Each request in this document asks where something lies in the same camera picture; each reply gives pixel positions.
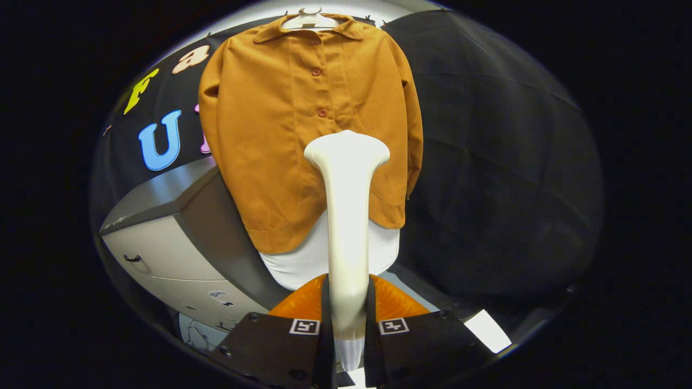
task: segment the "screw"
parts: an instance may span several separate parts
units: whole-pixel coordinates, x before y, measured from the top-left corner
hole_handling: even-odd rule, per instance
[[[226,346],[221,346],[221,347],[219,347],[219,350],[221,350],[221,353],[222,353],[223,355],[227,356],[228,358],[230,358],[230,357],[233,356],[233,354],[230,353],[230,350],[229,350],[228,347],[226,347]]]

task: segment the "clothes hanger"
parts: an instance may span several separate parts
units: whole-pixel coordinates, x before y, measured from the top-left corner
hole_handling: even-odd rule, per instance
[[[303,7],[298,11],[297,17],[285,21],[281,27],[287,30],[331,30],[342,23],[339,20],[323,17],[319,13],[321,11],[322,7],[317,10],[308,8],[308,11]]]

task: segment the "white panel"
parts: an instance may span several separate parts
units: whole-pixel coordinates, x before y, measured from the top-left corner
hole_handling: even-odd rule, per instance
[[[177,305],[169,304],[171,308],[211,327],[232,329],[249,312],[268,312],[229,281],[153,279],[162,289],[179,299]]]
[[[495,354],[512,344],[507,334],[485,309],[465,321],[464,325]]]
[[[103,236],[108,249],[131,273],[178,280],[224,280],[194,247],[172,215],[145,221]],[[139,255],[139,262],[124,259]]]

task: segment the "cabinet drawer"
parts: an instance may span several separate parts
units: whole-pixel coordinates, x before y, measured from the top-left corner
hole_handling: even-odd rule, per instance
[[[103,235],[103,241],[128,273],[136,271],[177,280],[225,280],[194,247],[172,215]],[[125,256],[138,260],[129,262]]]
[[[211,327],[232,329],[248,312],[267,313],[228,281],[171,280],[150,277],[159,298],[169,296],[171,308]]]

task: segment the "shirt collar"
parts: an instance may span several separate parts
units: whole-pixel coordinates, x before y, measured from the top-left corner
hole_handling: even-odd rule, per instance
[[[342,24],[339,24],[333,29],[337,33],[349,37],[351,39],[361,40],[364,36],[363,27],[360,23],[355,21],[353,17],[348,15],[339,14],[321,14],[322,16],[329,17],[337,20],[345,20]],[[260,29],[255,35],[255,43],[264,43],[270,39],[283,36],[285,34],[291,33],[292,30],[287,30],[282,28],[281,25],[289,19],[297,17],[298,15],[284,15],[269,24],[266,24],[262,29]]]

